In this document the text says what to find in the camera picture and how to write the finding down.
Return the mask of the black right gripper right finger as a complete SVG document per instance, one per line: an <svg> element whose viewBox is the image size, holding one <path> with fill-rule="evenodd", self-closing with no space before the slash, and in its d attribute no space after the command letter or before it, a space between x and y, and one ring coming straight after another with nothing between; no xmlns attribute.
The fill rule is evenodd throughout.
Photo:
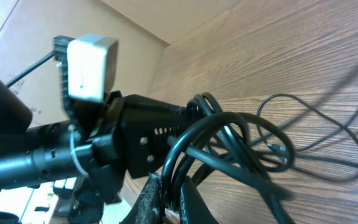
<svg viewBox="0 0 358 224"><path fill-rule="evenodd" d="M180 188L179 211L181 224L218 224L189 176Z"/></svg>

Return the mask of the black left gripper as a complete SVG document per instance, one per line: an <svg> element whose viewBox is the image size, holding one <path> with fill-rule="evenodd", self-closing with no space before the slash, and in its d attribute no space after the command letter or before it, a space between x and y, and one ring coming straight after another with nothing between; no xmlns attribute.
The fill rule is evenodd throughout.
<svg viewBox="0 0 358 224"><path fill-rule="evenodd" d="M63 108L71 124L70 155L84 178L68 222L97 223L105 204L121 201L126 171L137 179L158 170L170 150L168 137L180 136L197 122L198 113L140 95L123 97L112 89L102 103L69 97L67 47L72 40L62 35L53 40L62 70Z"/></svg>

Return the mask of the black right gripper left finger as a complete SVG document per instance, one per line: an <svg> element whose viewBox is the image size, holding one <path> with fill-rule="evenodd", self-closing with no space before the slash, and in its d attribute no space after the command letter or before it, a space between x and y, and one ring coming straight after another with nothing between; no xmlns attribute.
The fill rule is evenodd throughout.
<svg viewBox="0 0 358 224"><path fill-rule="evenodd" d="M121 224L162 223L162 187L160 176L150 173L134 206Z"/></svg>

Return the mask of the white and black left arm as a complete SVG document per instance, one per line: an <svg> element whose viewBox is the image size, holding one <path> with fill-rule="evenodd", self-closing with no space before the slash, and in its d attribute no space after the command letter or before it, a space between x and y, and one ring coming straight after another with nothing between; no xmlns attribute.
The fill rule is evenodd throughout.
<svg viewBox="0 0 358 224"><path fill-rule="evenodd" d="M59 35L47 58L60 65L66 121L30 126L32 112L0 81L0 191L38 187L77 177L78 190L57 190L74 197L71 222L88 223L103 204L117 203L126 173L145 177L159 169L179 136L200 116L194 109L113 91L119 42L98 34ZM0 215L0 223L13 222Z"/></svg>

